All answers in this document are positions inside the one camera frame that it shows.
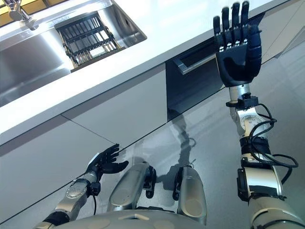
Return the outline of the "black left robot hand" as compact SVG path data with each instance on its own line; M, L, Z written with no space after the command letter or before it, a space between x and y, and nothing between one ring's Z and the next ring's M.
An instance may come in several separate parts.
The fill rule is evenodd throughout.
M119 144L107 148L98 153L88 164L86 173L94 173L98 179L104 174L116 174L122 172L129 164L128 161L116 163L119 155Z

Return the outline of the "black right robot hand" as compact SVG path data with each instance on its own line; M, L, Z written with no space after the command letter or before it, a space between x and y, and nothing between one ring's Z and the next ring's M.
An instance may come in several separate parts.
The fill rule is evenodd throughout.
M229 8L213 18L216 62L225 87L251 83L259 74L262 63L260 30L248 23L249 2L232 5L232 22Z

